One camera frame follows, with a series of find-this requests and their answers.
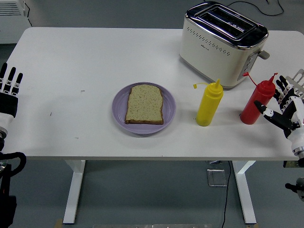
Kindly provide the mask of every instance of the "bottle cap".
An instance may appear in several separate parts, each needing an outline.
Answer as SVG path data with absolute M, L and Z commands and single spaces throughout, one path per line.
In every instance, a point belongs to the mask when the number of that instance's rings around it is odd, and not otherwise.
M 212 98 L 219 98 L 223 96 L 223 87 L 219 83 L 219 79 L 216 82 L 210 83 L 205 90 L 206 95 Z
M 277 73 L 275 73 L 268 81 L 265 80 L 260 83 L 259 91 L 264 95 L 273 96 L 275 94 L 276 87 L 273 83 L 275 75 L 277 75 Z

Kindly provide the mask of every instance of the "bread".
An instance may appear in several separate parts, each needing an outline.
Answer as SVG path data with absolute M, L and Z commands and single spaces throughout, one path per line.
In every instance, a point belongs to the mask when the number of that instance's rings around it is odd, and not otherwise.
M 137 85 L 131 88 L 126 124 L 163 124 L 162 91 L 153 85 Z

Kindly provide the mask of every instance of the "toaster lever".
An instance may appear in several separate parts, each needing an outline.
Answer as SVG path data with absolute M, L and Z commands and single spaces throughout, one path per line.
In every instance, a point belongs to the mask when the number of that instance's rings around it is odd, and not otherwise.
M 258 53 L 258 56 L 261 57 L 262 59 L 268 59 L 270 57 L 270 54 L 266 51 L 260 51 Z

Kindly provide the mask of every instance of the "toaster logo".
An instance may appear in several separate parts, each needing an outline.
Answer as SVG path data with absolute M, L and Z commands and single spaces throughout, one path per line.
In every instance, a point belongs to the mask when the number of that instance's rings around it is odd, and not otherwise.
M 203 48 L 205 48 L 207 51 L 209 51 L 209 49 L 208 48 L 206 48 L 204 45 L 200 45 L 201 47 L 203 47 Z

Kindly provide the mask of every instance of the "robotic arm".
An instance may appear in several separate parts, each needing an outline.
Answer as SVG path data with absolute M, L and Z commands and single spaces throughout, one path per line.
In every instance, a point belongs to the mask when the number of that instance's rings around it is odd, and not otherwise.
M 19 85 L 22 80 L 22 73 L 12 86 L 12 81 L 16 72 L 16 68 L 12 68 L 6 83 L 3 86 L 3 79 L 7 69 L 4 63 L 0 71 L 0 223 L 1 227 L 8 228 L 12 223 L 17 206 L 16 197 L 10 196 L 10 178 L 19 173 L 26 164 L 26 156 L 21 152 L 3 154 L 1 151 L 4 147 L 4 139 L 8 134 L 8 126 L 15 118 L 18 107 L 18 98 L 16 95 L 19 91 Z M 8 164 L 9 159 L 20 158 L 20 164 L 14 170 Z
M 302 74 L 302 79 L 304 71 L 300 70 L 296 76 L 299 73 Z M 298 165 L 304 167 L 304 103 L 301 99 L 304 95 L 303 88 L 290 77 L 286 78 L 287 80 L 280 76 L 276 81 L 279 89 L 276 89 L 274 95 L 282 114 L 267 108 L 259 101 L 254 103 L 269 122 L 283 129 L 285 137 L 292 142 L 294 155 L 299 157 Z M 297 193 L 304 201 L 304 178 L 298 178 L 296 185 L 287 183 L 285 187 Z

